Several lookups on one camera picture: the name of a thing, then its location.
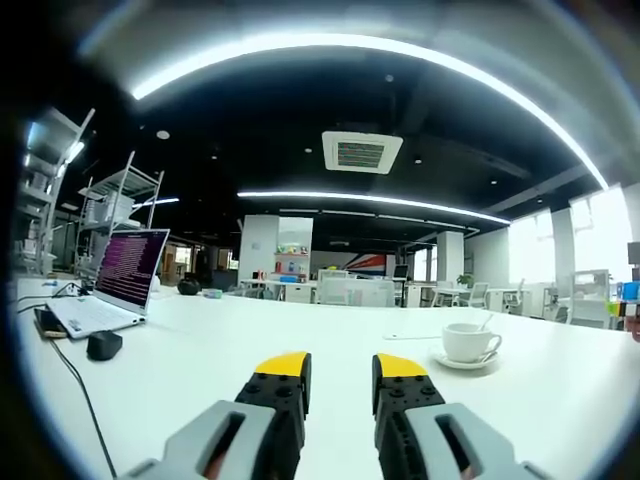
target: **led light strip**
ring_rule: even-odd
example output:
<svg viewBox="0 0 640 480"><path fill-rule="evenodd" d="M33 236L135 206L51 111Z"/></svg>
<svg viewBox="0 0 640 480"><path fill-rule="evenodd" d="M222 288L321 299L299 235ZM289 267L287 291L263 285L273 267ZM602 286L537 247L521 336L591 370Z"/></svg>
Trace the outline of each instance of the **led light strip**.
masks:
<svg viewBox="0 0 640 480"><path fill-rule="evenodd" d="M419 47L410 43L399 42L397 40L390 40L388 38L339 33L261 35L249 37L237 42L225 43L208 48L187 58L186 60L183 60L182 62L165 68L136 86L132 91L132 95L136 100L141 100L159 88L164 87L168 83L195 72L196 70L224 62L225 60L238 58L252 53L298 47L355 47L382 50L385 52L420 58L427 62L436 63L445 68L449 68L466 75L467 77L473 78L474 80L485 84L489 88L509 98L514 103L517 103L544 123L580 159L600 186L605 190L609 188L609 185L602 174L598 171L578 142L576 142L573 137L569 135L569 133L562 128L560 124L558 124L558 122L551 118L549 114L520 92L501 80L498 80L493 75L489 75L488 73L474 67L473 65L463 62L462 60L458 60L457 58L435 50Z"/></svg>
<svg viewBox="0 0 640 480"><path fill-rule="evenodd" d="M180 199L177 197L173 197L173 198L163 198L160 200L156 200L156 205L163 205L165 203L175 203L175 202L179 202ZM153 205L153 201L149 200L148 202L144 202L144 203L136 203L133 208L138 208L138 207L150 207L151 205Z"/></svg>
<svg viewBox="0 0 640 480"><path fill-rule="evenodd" d="M365 202L390 203L393 205L405 205L407 207L428 208L429 210L439 210L441 212L466 215L468 217L481 218L492 222L511 225L509 220L504 218L485 215L484 213L472 212L461 208L445 207L433 203L414 202L413 200L402 200L400 198L374 197L371 195L354 195L351 193L330 193L330 192L239 192L240 198L265 198L265 197L298 197L298 198L335 198L340 200L362 200Z"/></svg>

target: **ceiling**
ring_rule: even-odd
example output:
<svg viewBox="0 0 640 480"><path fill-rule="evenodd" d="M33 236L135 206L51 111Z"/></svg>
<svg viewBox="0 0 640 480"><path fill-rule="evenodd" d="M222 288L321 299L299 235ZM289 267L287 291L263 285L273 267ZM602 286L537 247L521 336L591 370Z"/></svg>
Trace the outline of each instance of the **ceiling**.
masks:
<svg viewBox="0 0 640 480"><path fill-rule="evenodd" d="M154 220L177 236L235 246L238 219L245 214L308 216L280 210L312 209L318 211L313 248L395 252L424 248L447 229L475 234L504 225L411 206L240 199L237 193L354 193L514 219L564 208L570 198L598 188L566 144L502 94L395 53L349 47L263 52L202 69L141 101L130 94L154 69L199 47L285 23L398 39L468 61L561 122L610 184L640 180L630 160L640 150L633 133L635 103L607 76L609 59L585 46L591 37L553 7L314 3L187 2L189 8L177 10L164 2L125 2L114 10L104 2L63 2L55 28L81 55L54 103L78 122L91 107L96 115L60 202L80 205L77 190L91 176L122 168L135 149L134 165L165 172L161 196L180 198L158 206ZM170 138L157 138L159 130ZM328 171L321 138L327 130L396 135L403 145L388 175Z"/></svg>

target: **white cabinet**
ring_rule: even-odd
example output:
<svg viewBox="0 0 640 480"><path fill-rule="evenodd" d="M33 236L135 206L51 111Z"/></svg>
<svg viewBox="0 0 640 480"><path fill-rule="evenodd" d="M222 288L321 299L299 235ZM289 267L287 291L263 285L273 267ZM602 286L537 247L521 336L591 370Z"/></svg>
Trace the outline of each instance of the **white cabinet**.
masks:
<svg viewBox="0 0 640 480"><path fill-rule="evenodd" d="M292 303L311 303L311 286L292 283L285 287L284 301Z"/></svg>

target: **black cable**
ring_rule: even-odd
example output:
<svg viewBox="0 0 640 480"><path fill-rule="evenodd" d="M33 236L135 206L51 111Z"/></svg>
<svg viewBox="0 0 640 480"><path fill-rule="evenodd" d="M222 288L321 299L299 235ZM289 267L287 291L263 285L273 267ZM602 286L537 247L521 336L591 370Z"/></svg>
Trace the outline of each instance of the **black cable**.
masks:
<svg viewBox="0 0 640 480"><path fill-rule="evenodd" d="M60 348L56 345L55 342L51 342L51 346L56 351L60 359L62 360L62 363L64 363L66 367L69 369L69 371L73 375L73 378L76 379L76 381L78 382L78 385L80 385L80 388L82 389L84 398L87 401L87 406L89 407L89 412L91 413L91 419L93 420L93 425L95 426L96 433L98 434L98 440L100 440L100 446L102 447L104 458L107 461L107 465L109 465L109 471L111 472L111 476L113 478L116 478L118 474L116 473L116 469L113 466L113 462L111 461L111 456L109 455L109 450L107 449L107 445L104 442L104 437L102 436L102 430L100 430L100 425L98 424L98 419L96 418L96 412L93 411L93 405L91 403L91 399L89 398L89 393L87 392L87 388L84 385L84 381L82 380L82 376L80 375L80 372L78 372L76 367L73 366L73 363L71 363L71 361L64 355L64 353L60 351Z"/></svg>
<svg viewBox="0 0 640 480"><path fill-rule="evenodd" d="M24 307L24 308L18 310L17 315L20 315L21 313L24 313L27 310L31 310L32 308L46 307L46 306L47 306L46 303L36 303L35 305L29 305L28 307Z"/></svg>
<svg viewBox="0 0 640 480"><path fill-rule="evenodd" d="M19 303L23 300L28 300L28 299L34 299L34 298L56 298L58 296L60 297L70 297L71 295L60 295L62 292L64 292L66 290L66 288L72 285L74 287L76 287L78 289L78 291L80 292L80 295L86 295L87 292L84 288L82 288L79 285L76 285L75 283L69 282L67 283L64 287L62 287L60 290L58 290L56 293L54 293L53 295L26 295L24 297L20 297L18 300L16 300L16 303Z"/></svg>

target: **air conditioning vent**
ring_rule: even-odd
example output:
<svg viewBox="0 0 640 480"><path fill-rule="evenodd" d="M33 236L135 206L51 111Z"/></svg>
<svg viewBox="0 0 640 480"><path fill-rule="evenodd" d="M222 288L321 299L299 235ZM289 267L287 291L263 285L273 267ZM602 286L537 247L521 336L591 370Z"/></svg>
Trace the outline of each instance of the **air conditioning vent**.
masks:
<svg viewBox="0 0 640 480"><path fill-rule="evenodd" d="M386 175L402 146L402 138L358 132L324 132L327 170Z"/></svg>
<svg viewBox="0 0 640 480"><path fill-rule="evenodd" d="M341 167L378 168L384 147L366 143L338 143L338 165Z"/></svg>

